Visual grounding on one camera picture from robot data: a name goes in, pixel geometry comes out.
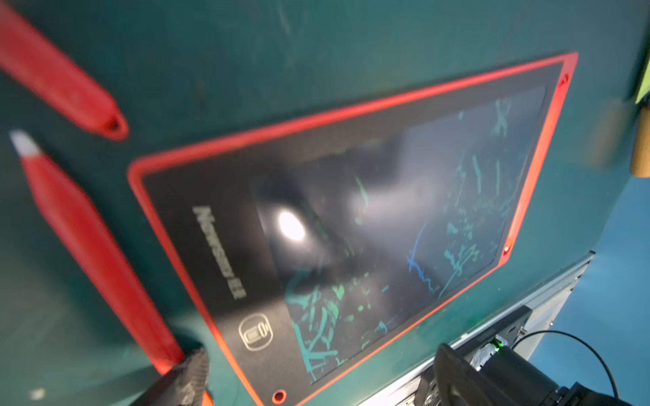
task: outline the cardboard tube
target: cardboard tube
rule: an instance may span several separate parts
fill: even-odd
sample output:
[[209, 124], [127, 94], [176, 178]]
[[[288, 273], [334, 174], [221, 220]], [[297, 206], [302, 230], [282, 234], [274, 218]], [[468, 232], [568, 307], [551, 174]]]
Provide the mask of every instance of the cardboard tube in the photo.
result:
[[650, 177], [650, 107], [641, 108], [630, 172], [636, 177]]

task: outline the red stylus pen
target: red stylus pen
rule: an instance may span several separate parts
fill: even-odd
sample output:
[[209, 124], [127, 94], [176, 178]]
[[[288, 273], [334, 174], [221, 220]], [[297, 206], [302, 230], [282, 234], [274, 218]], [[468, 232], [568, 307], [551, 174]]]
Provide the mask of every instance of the red stylus pen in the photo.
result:
[[2, 1], [0, 68], [80, 128], [114, 141], [129, 134], [111, 95]]
[[[183, 351], [90, 198], [25, 131], [13, 130], [10, 136], [41, 214], [154, 367], [165, 374], [183, 359]], [[212, 404], [206, 393], [203, 406]]]

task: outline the red circle hole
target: red circle hole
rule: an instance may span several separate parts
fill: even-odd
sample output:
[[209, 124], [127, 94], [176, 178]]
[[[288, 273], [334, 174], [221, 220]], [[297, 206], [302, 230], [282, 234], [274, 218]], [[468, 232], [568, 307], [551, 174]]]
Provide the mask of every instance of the red circle hole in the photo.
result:
[[273, 403], [281, 405], [287, 399], [287, 393], [284, 390], [279, 390], [273, 394]]

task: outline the red tablet frame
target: red tablet frame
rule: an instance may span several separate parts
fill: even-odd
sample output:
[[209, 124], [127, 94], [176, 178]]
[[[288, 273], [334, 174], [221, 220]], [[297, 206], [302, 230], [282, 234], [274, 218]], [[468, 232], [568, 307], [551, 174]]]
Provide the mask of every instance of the red tablet frame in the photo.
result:
[[176, 251], [170, 237], [168, 236], [158, 214], [156, 213], [153, 203], [144, 188], [142, 178], [156, 171], [160, 171], [165, 168], [172, 166], [179, 166], [185, 163], [188, 163], [193, 160], [204, 159], [211, 156], [227, 153], [236, 149], [240, 149], [252, 144], [258, 144], [260, 142], [272, 140], [275, 138], [280, 138], [282, 136], [287, 136], [298, 131], [303, 131], [313, 127], [318, 127], [321, 125], [333, 123], [336, 121], [342, 121], [348, 118], [355, 116], [360, 116], [362, 114], [374, 112], [384, 108], [389, 108], [403, 103], [409, 103], [419, 99], [424, 99], [425, 97], [432, 97], [439, 94], [444, 94], [447, 92], [452, 92], [454, 90], [459, 90], [462, 88], [474, 86], [483, 82], [493, 81], [495, 79], [500, 79], [506, 76], [515, 75], [517, 73], [522, 73], [545, 66], [550, 66], [554, 64], [562, 63], [562, 69], [560, 72], [560, 77], [556, 88], [554, 89], [553, 96], [551, 99], [551, 104], [549, 105], [549, 110], [546, 115], [546, 120], [544, 121], [541, 134], [539, 136], [539, 142], [537, 148], [535, 149], [532, 162], [530, 163], [530, 168], [528, 169], [528, 174], [526, 176], [524, 186], [521, 192], [521, 197], [517, 204], [515, 214], [508, 231], [508, 236], [506, 238], [506, 244], [504, 246], [503, 252], [500, 254], [499, 262], [494, 267], [494, 269], [485, 273], [482, 277], [478, 278], [473, 283], [466, 286], [463, 290], [460, 290], [458, 293], [453, 295], [451, 298], [440, 304], [429, 313], [425, 314], [422, 318], [418, 319], [415, 323], [410, 325], [401, 331], [398, 335], [393, 337], [391, 340], [387, 341], [379, 348], [373, 352], [366, 355], [360, 361], [347, 366], [347, 368], [342, 367], [343, 371], [339, 373], [335, 378], [328, 382], [323, 387], [318, 388], [304, 400], [299, 402], [297, 406], [302, 406], [307, 401], [312, 399], [318, 393], [322, 392], [325, 388], [332, 385], [334, 382], [338, 381], [340, 378], [348, 374], [354, 368], [358, 367], [361, 363], [365, 362], [367, 359], [386, 348], [390, 343], [394, 342], [396, 339], [406, 334], [408, 331], [419, 325], [422, 321], [430, 317], [433, 313], [442, 309], [449, 302], [451, 302], [456, 297], [460, 296], [462, 293], [470, 289], [472, 286], [483, 280], [489, 274], [494, 272], [497, 268], [501, 267], [503, 264], [508, 262], [512, 248], [519, 234], [521, 224], [523, 223], [526, 211], [528, 209], [528, 204], [532, 197], [532, 193], [535, 189], [538, 177], [540, 176], [541, 167], [543, 165], [546, 153], [548, 152], [549, 146], [551, 144], [551, 139], [553, 138], [553, 133], [555, 132], [555, 127], [557, 125], [558, 119], [560, 117], [560, 111], [562, 110], [562, 105], [564, 104], [564, 99], [566, 98], [567, 91], [569, 90], [569, 84], [571, 78], [573, 77], [573, 72], [578, 62], [577, 53], [569, 53], [565, 55], [560, 55], [557, 57], [546, 58], [543, 60], [530, 62], [518, 66], [513, 66], [511, 68], [505, 68], [489, 73], [483, 73], [481, 75], [476, 75], [468, 77], [465, 79], [459, 79], [457, 81], [447, 82], [443, 84], [438, 84], [428, 88], [423, 88], [420, 90], [415, 90], [412, 92], [406, 92], [399, 95], [394, 95], [391, 97], [386, 97], [379, 100], [370, 101], [367, 103], [360, 103], [358, 105], [352, 105], [349, 107], [340, 108], [337, 110], [331, 110], [329, 112], [323, 112], [314, 114], [312, 116], [298, 118], [291, 121], [286, 121], [284, 123], [273, 124], [267, 127], [262, 127], [259, 129], [252, 129], [249, 131], [243, 131], [241, 133], [233, 134], [231, 136], [217, 138], [216, 140], [209, 140], [205, 142], [200, 142], [187, 147], [182, 147], [175, 149], [169, 152], [162, 152], [148, 157], [136, 159], [128, 169], [128, 179], [133, 192], [142, 207], [147, 219], [149, 220], [154, 233], [162, 244], [163, 249], [168, 255], [174, 269], [178, 273], [181, 281], [183, 282], [185, 288], [187, 289], [192, 301], [195, 306], [203, 316], [206, 324], [208, 325], [210, 331], [214, 335], [214, 339], [219, 344], [219, 347], [224, 352], [226, 359], [234, 369], [235, 373], [239, 376], [242, 383], [246, 387], [247, 391], [253, 398], [253, 400], [258, 404], [258, 406], [264, 406], [264, 403], [261, 401], [251, 384], [248, 382], [244, 372], [241, 370], [237, 364], [237, 360], [230, 352], [228, 346], [226, 345], [224, 339], [222, 338], [221, 333], [217, 329], [207, 307], [201, 300], [199, 293], [192, 282], [185, 266], [183, 265], [178, 252]]

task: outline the green wall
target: green wall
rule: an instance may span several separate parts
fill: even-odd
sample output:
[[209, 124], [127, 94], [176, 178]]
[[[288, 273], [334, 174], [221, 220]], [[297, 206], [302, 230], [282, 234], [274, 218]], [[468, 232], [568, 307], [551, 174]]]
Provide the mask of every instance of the green wall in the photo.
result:
[[[650, 3], [11, 2], [118, 101], [131, 137], [86, 134], [0, 74], [0, 134], [29, 131], [89, 193], [174, 333], [211, 357], [218, 405], [251, 405], [128, 187], [136, 157], [568, 51], [580, 60], [510, 262], [310, 404], [352, 404], [591, 249], [628, 179], [618, 137]], [[605, 145], [596, 154], [595, 144]], [[155, 371], [40, 217], [0, 136], [0, 397], [110, 405]]]

